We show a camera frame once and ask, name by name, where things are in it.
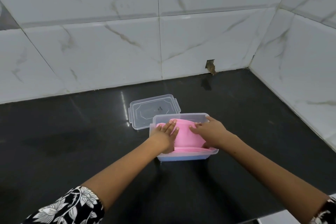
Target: right hand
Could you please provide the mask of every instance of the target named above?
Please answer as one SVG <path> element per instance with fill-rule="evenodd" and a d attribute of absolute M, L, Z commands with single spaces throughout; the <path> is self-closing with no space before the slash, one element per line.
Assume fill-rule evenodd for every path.
<path fill-rule="evenodd" d="M 228 150 L 232 143 L 241 141 L 236 135 L 226 130 L 220 121 L 207 116 L 209 122 L 195 123 L 196 128 L 189 126 L 194 134 L 200 135 L 206 143 L 204 148 L 213 147 L 222 150 Z"/>

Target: left hand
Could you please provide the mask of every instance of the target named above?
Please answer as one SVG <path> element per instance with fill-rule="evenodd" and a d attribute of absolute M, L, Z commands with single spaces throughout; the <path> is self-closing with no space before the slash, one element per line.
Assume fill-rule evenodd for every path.
<path fill-rule="evenodd" d="M 170 120 L 164 126 L 157 126 L 150 134 L 148 140 L 159 143 L 162 146 L 162 153 L 167 154 L 174 150 L 174 141 L 179 132 L 179 127 L 174 130 L 176 120 Z"/>

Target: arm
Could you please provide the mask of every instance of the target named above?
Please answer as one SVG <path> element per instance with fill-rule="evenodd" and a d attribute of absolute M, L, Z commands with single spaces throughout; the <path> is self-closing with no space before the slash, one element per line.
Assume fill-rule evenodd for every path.
<path fill-rule="evenodd" d="M 206 141 L 205 147 L 226 151 L 256 179 L 264 184 L 300 222 L 309 221 L 329 199 L 325 193 L 272 162 L 236 135 L 225 129 L 221 122 L 207 117 L 210 122 L 190 128 Z"/>
<path fill-rule="evenodd" d="M 174 140 L 179 128 L 172 135 L 170 133 L 175 125 L 176 120 L 163 127 L 158 126 L 140 146 L 91 177 L 82 186 L 97 195 L 106 211 L 150 161 L 160 153 L 174 150 Z"/>

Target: hand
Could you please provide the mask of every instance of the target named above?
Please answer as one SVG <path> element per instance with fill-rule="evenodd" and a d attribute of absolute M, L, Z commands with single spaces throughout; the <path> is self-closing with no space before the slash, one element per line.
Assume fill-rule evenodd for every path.
<path fill-rule="evenodd" d="M 174 141 L 179 132 L 179 127 L 177 127 L 172 133 L 176 125 L 176 120 L 170 120 L 164 126 L 157 126 L 149 135 L 147 140 L 153 143 L 158 143 L 162 146 L 161 153 L 167 154 L 174 150 Z"/>
<path fill-rule="evenodd" d="M 195 123 L 196 128 L 189 126 L 194 134 L 200 135 L 206 143 L 204 148 L 214 147 L 227 151 L 228 147 L 237 141 L 241 141 L 236 135 L 226 130 L 220 121 L 207 116 L 209 122 Z"/>

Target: kitchen counter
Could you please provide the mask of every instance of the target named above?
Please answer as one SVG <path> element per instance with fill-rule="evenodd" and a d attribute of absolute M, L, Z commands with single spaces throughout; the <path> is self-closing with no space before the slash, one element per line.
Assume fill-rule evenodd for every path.
<path fill-rule="evenodd" d="M 182 113 L 206 112 L 247 144 L 327 194 L 336 154 L 248 69 L 0 105 L 0 219 L 20 223 L 140 145 L 130 102 L 172 94 Z M 283 209 L 224 152 L 151 162 L 104 223 L 241 223 Z"/>

